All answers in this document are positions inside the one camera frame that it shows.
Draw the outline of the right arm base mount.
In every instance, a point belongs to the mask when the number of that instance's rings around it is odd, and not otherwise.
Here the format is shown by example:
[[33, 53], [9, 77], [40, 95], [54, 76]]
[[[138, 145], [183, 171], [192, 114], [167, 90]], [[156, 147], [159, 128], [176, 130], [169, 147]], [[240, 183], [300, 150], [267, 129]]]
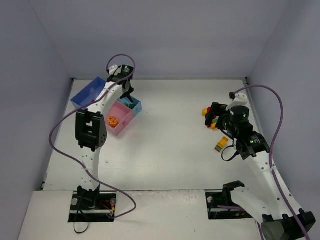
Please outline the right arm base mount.
[[240, 206], [229, 202], [222, 191], [206, 191], [205, 199], [209, 220], [242, 220], [253, 218]]

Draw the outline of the green number two lego cube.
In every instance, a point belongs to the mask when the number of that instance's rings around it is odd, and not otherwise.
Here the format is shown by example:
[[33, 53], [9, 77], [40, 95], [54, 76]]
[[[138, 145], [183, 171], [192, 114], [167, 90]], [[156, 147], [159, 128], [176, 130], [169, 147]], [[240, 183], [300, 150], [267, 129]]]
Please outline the green number two lego cube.
[[127, 102], [124, 103], [124, 105], [130, 109], [134, 109], [135, 105], [134, 104], [128, 104]]

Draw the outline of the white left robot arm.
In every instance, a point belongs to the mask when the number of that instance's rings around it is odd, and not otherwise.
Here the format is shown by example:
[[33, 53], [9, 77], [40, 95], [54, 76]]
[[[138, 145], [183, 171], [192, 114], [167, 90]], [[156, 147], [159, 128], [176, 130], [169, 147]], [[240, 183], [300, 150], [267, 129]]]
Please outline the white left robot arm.
[[118, 81], [129, 76], [135, 68], [129, 65], [113, 65], [109, 69], [107, 79], [101, 93], [92, 100], [93, 104], [76, 113], [75, 138], [82, 149], [81, 162], [85, 165], [84, 171], [94, 178], [99, 178], [99, 157], [101, 148], [107, 140], [105, 117], [118, 99], [134, 100], [131, 94], [131, 77], [121, 83]]

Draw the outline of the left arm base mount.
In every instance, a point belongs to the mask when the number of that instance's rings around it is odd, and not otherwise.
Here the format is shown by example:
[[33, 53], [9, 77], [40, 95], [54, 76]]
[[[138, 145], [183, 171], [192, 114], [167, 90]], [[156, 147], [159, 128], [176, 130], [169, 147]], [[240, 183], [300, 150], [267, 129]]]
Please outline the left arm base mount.
[[69, 223], [113, 223], [117, 204], [115, 192], [100, 192], [93, 206], [73, 192], [68, 215]]

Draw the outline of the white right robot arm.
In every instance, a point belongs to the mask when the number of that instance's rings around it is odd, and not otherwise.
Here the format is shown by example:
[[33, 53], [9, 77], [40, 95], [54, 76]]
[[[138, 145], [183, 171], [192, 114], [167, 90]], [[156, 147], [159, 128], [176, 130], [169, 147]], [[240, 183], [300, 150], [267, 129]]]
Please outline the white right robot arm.
[[263, 135], [254, 130], [249, 116], [249, 108], [238, 100], [229, 105], [213, 102], [205, 114], [208, 127], [217, 118], [217, 129], [232, 140], [233, 157], [241, 157], [248, 164], [266, 196], [259, 198], [237, 180], [223, 185], [226, 201], [255, 219], [263, 240], [308, 240], [316, 218], [294, 199], [273, 161], [272, 148]]

